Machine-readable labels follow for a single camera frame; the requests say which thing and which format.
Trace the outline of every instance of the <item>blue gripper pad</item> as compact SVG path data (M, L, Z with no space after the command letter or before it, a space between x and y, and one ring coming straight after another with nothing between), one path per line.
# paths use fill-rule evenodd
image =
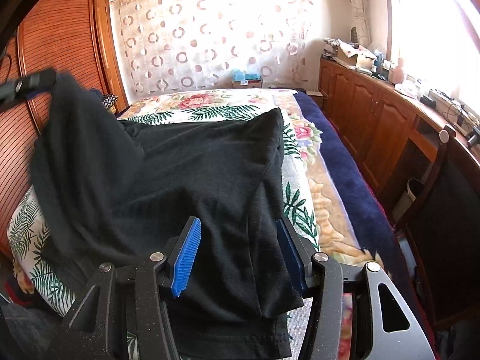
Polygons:
M180 293L187 288L191 269L194 265L200 239L202 238L202 224L200 219L195 218L190 228L184 228L183 232L188 231L183 245L178 253L177 259L173 263L172 276L172 294L178 298Z
M298 291L300 296L303 296L306 293L308 286L305 279L305 264L304 261L302 261L300 252L303 251L305 253L305 250L297 249L298 245L295 245L296 242L293 237L296 237L298 242L300 242L300 239L290 221L287 218L279 219L277 221L278 244L280 250L282 250L283 260L285 261L286 268L289 272L292 286Z

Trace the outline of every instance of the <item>bottle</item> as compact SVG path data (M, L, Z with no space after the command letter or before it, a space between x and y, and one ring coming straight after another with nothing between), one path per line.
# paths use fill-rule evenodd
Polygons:
M403 58L398 59L398 65L395 66L395 69L393 70L393 77L390 81L392 84L401 84L403 81L405 81L405 72L403 70L404 63L405 61Z

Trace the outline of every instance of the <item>pillow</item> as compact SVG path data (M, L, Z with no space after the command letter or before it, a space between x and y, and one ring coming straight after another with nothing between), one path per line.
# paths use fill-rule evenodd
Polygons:
M105 94L103 95L103 105L107 110L109 110L114 114L117 111L117 109L115 108L115 103L117 102L118 99L119 97L115 96L114 94L111 94L111 93Z

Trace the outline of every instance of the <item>chair backrest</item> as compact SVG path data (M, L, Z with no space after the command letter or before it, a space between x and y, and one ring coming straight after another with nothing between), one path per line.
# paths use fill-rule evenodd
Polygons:
M434 329L480 311L480 163L446 126L421 195L395 226L415 256Z

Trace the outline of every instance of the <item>floral bedspread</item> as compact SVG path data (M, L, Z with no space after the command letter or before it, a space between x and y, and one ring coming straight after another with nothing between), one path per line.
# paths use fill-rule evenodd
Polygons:
M358 248L345 208L320 155L321 132L303 118L293 93L291 90L253 88L167 94L136 102L121 119L153 125L248 120L279 107L284 118L282 184L285 216L315 249L322 249L340 262L362 264L372 260L368 252ZM75 295L40 257L48 236L49 228L32 186L13 214L8 237L17 266L23 270L19 277L27 282L30 280L45 301L64 316ZM350 352L351 298L348 295L345 295L344 303L340 359L347 359ZM307 300L304 307L288 313L293 359L298 357L302 345L310 306L311 302ZM128 338L130 358L136 359L136 337L129 334Z

